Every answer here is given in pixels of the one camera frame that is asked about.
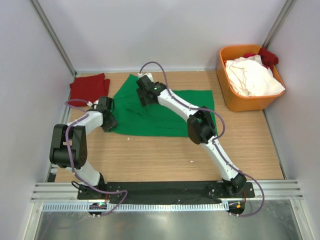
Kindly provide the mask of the green t-shirt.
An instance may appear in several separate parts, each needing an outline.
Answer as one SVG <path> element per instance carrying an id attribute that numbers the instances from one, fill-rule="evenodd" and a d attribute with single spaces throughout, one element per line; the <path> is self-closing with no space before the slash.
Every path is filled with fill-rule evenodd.
<path id="1" fill-rule="evenodd" d="M 111 131 L 116 134 L 144 137 L 188 137 L 187 121 L 159 104 L 142 106 L 136 81 L 130 74 L 113 99 L 113 116 L 118 125 Z"/>

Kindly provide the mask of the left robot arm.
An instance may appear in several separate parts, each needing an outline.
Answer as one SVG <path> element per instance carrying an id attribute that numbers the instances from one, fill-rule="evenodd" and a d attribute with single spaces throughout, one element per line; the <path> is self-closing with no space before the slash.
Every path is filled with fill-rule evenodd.
<path id="1" fill-rule="evenodd" d="M 106 196 L 107 184 L 103 175 L 89 163 L 87 135 L 96 128 L 109 132 L 118 125 L 113 116 L 115 101 L 101 96 L 97 101 L 87 101 L 86 104 L 89 110 L 82 117 L 54 126 L 49 160 L 51 164 L 73 173 L 80 181 L 71 182 L 78 190 L 79 200 L 101 200 Z"/>

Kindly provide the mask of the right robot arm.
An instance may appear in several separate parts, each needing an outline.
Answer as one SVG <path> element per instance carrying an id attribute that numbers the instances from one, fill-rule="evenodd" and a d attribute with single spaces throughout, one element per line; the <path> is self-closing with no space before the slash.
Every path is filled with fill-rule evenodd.
<path id="1" fill-rule="evenodd" d="M 189 103 L 163 83 L 155 82 L 151 73 L 139 73 L 136 83 L 141 105 L 158 104 L 184 119 L 189 139 L 202 146 L 218 167 L 226 194 L 231 198 L 241 195 L 247 178 L 220 145 L 210 110 Z"/>

